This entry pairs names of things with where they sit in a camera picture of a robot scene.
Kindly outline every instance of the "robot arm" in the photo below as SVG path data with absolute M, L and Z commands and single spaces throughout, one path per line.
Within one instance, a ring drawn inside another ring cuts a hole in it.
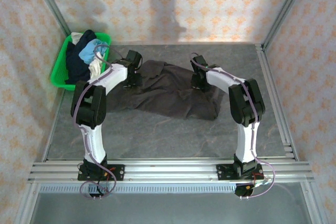
M 234 173 L 238 178 L 251 173 L 251 171 L 257 169 L 257 162 L 255 161 L 257 156 L 256 132 L 261 115 L 265 112 L 265 105 L 256 80 L 241 79 L 226 73 L 216 65 L 209 66 L 203 56 L 194 57 L 191 64 L 195 72 L 192 77 L 194 88 L 206 91 L 213 85 L 229 95 L 231 115 L 238 127 L 238 144 L 233 164 Z M 247 87 L 253 101 L 258 115 L 257 122 L 242 83 Z
M 85 145 L 85 157 L 79 168 L 80 172 L 85 175 L 83 176 L 85 180 L 101 179 L 104 171 L 96 165 L 96 162 L 107 167 L 107 156 L 101 135 L 102 123 L 106 117 L 106 95 L 121 82 L 125 82 L 126 87 L 138 84 L 141 78 L 137 73 L 137 67 L 141 60 L 142 56 L 138 52 L 130 50 L 125 59 L 118 60 L 111 65 L 111 73 L 104 72 L 89 82 L 76 83 L 71 116 L 75 113 L 75 107 L 84 89 L 94 83 L 80 102 L 76 116 L 76 123 L 80 126 Z

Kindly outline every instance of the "white cloth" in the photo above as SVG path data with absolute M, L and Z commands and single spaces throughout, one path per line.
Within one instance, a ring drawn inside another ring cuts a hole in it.
M 80 37 L 82 37 L 83 34 L 81 33 L 71 33 L 72 43 L 75 45 L 78 43 Z
M 100 52 L 97 52 L 97 56 L 104 59 L 104 57 L 101 55 Z M 103 62 L 100 59 L 97 59 L 97 57 L 94 57 L 93 61 L 89 65 L 91 79 L 100 75 L 102 64 Z

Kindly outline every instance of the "clothing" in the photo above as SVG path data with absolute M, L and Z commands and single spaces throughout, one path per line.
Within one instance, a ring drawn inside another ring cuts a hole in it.
M 86 47 L 79 53 L 79 57 L 86 63 L 90 64 L 95 56 L 95 53 L 93 52 L 95 47 L 97 45 L 108 45 L 106 42 L 103 42 L 98 39 L 94 39 L 90 41 Z M 96 49 L 96 52 L 100 52 L 102 55 L 105 53 L 105 51 L 108 49 L 108 47 L 98 47 Z
M 118 84 L 107 95 L 107 111 L 139 109 L 186 119 L 214 120 L 224 92 L 213 86 L 208 92 L 191 87 L 193 71 L 163 61 L 146 61 L 138 70 L 142 85 L 125 89 Z
M 82 37 L 82 33 L 71 33 L 71 39 L 72 39 L 72 43 L 75 45 L 78 43 L 80 37 Z
M 97 56 L 103 59 L 104 57 L 100 54 L 100 52 L 97 53 Z M 100 59 L 95 59 L 90 63 L 89 65 L 89 70 L 90 70 L 90 79 L 97 77 L 101 73 L 101 66 L 102 66 L 102 61 Z
M 93 39 L 96 39 L 95 33 L 92 30 L 87 30 L 76 45 L 71 42 L 68 43 L 66 67 L 69 79 L 65 81 L 66 84 L 76 84 L 79 80 L 88 81 L 90 79 L 89 65 L 79 58 L 79 53 Z

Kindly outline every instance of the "dark gray cloth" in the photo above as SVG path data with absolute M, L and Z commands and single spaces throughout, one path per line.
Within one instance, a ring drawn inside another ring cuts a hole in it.
M 191 87 L 193 71 L 163 61 L 146 61 L 138 73 L 142 85 L 117 85 L 107 95 L 107 111 L 138 109 L 172 118 L 217 118 L 224 92 L 212 87 L 202 92 Z

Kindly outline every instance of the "glass panel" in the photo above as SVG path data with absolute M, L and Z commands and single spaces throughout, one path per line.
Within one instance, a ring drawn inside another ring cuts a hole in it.
M 311 223 L 299 183 L 276 184 L 265 195 L 114 193 L 103 200 L 40 193 L 35 223 Z

